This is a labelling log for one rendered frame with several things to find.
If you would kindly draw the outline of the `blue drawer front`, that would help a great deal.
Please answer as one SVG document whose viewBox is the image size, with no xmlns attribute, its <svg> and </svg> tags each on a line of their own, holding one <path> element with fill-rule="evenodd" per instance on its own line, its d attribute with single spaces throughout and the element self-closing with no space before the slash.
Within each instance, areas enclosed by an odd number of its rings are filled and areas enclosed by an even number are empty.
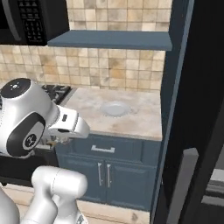
<svg viewBox="0 0 224 224">
<path fill-rule="evenodd" d="M 114 147 L 115 153 L 92 151 L 92 145 L 103 149 Z M 151 166 L 157 165 L 159 150 L 159 141 L 114 136 L 90 135 L 86 139 L 76 138 L 71 143 L 72 153 L 134 161 Z"/>
</svg>

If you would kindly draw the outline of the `blue cupboard door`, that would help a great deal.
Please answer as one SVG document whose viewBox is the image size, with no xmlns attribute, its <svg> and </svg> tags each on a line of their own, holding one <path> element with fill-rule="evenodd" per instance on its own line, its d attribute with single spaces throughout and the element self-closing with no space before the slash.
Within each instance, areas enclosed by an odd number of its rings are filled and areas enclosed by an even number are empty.
<svg viewBox="0 0 224 224">
<path fill-rule="evenodd" d="M 87 191 L 82 200 L 104 203 L 106 201 L 104 162 L 87 157 L 58 155 L 59 167 L 79 172 L 87 177 Z M 98 166 L 101 163 L 102 184 L 99 186 Z"/>
<path fill-rule="evenodd" d="M 107 186 L 107 202 L 113 206 L 135 208 L 149 211 L 156 178 L 155 166 L 142 164 L 119 163 L 111 164 L 111 186 Z"/>
</svg>

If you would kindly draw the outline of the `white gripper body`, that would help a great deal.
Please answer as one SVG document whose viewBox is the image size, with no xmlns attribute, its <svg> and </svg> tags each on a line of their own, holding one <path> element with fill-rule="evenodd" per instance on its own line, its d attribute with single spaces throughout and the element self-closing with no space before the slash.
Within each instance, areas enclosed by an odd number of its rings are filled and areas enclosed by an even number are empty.
<svg viewBox="0 0 224 224">
<path fill-rule="evenodd" d="M 76 111 L 71 111 L 62 112 L 59 120 L 50 126 L 48 131 L 56 137 L 87 138 L 90 128 Z"/>
</svg>

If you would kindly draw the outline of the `grey round plate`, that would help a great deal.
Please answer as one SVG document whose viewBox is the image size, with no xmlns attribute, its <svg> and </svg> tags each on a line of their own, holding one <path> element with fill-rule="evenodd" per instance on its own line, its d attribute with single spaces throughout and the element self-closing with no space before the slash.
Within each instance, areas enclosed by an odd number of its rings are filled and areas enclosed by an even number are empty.
<svg viewBox="0 0 224 224">
<path fill-rule="evenodd" d="M 131 107 L 122 101 L 109 101 L 101 105 L 101 112 L 105 116 L 122 117 L 131 111 Z"/>
</svg>

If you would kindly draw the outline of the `black oven door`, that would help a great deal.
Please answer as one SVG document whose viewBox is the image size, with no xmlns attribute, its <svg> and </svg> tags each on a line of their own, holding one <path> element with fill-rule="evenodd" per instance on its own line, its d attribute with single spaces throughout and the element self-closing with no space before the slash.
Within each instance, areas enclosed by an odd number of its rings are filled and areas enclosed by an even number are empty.
<svg viewBox="0 0 224 224">
<path fill-rule="evenodd" d="M 0 183 L 32 187 L 32 173 L 41 165 L 59 166 L 55 149 L 35 149 L 28 158 L 0 156 Z"/>
</svg>

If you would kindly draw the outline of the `blue tall side panel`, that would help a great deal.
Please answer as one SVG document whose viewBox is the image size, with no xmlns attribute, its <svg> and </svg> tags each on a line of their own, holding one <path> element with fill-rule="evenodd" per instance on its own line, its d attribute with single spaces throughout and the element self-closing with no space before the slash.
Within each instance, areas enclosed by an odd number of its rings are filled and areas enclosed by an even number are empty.
<svg viewBox="0 0 224 224">
<path fill-rule="evenodd" d="M 165 54 L 164 75 L 161 83 L 161 117 L 163 139 L 158 157 L 157 178 L 150 209 L 150 224 L 154 224 L 158 206 L 165 156 L 172 128 L 172 119 L 179 90 L 179 81 L 186 53 L 187 39 L 195 0 L 173 0 L 169 36 L 172 49 Z"/>
</svg>

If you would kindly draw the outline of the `black gas hob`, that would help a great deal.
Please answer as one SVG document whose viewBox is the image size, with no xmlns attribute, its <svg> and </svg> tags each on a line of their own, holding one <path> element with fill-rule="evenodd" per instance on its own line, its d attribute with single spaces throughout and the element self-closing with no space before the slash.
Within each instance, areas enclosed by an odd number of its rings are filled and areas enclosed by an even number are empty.
<svg viewBox="0 0 224 224">
<path fill-rule="evenodd" d="M 72 90 L 69 86 L 61 86 L 61 85 L 43 85 L 42 89 L 49 95 L 51 100 L 57 105 L 60 105 Z"/>
</svg>

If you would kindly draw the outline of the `black fridge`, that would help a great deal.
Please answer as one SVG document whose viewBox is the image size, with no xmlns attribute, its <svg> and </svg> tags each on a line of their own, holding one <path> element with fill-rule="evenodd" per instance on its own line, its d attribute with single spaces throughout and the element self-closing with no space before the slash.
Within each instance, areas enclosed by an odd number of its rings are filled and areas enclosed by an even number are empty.
<svg viewBox="0 0 224 224">
<path fill-rule="evenodd" d="M 179 224 L 224 224 L 224 171 L 215 166 L 224 146 L 224 99 L 196 166 Z"/>
</svg>

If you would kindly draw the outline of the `blue wall shelf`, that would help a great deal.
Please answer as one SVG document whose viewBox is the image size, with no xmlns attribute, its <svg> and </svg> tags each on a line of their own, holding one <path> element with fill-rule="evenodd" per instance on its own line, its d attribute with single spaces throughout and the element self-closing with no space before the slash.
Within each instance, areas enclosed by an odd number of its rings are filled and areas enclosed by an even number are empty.
<svg viewBox="0 0 224 224">
<path fill-rule="evenodd" d="M 47 42 L 49 46 L 102 49 L 170 51 L 167 31 L 85 31 L 71 30 Z"/>
</svg>

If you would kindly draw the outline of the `black fridge door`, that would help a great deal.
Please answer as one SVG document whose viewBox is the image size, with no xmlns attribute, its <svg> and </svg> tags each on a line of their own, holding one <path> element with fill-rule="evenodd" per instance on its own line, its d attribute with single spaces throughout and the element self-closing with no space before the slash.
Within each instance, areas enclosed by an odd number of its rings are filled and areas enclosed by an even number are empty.
<svg viewBox="0 0 224 224">
<path fill-rule="evenodd" d="M 224 0 L 195 0 L 154 224 L 166 224 L 183 151 L 196 148 L 200 161 L 223 99 Z M 224 171 L 224 146 L 215 170 Z"/>
</svg>

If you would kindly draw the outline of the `black microwave oven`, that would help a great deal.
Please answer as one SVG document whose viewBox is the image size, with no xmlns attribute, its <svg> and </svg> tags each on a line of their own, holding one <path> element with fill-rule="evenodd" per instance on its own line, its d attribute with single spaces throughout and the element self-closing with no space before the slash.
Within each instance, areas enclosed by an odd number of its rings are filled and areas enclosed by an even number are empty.
<svg viewBox="0 0 224 224">
<path fill-rule="evenodd" d="M 0 45 L 46 46 L 69 31 L 66 0 L 10 0 L 10 10 L 21 40 L 13 38 L 0 0 Z"/>
</svg>

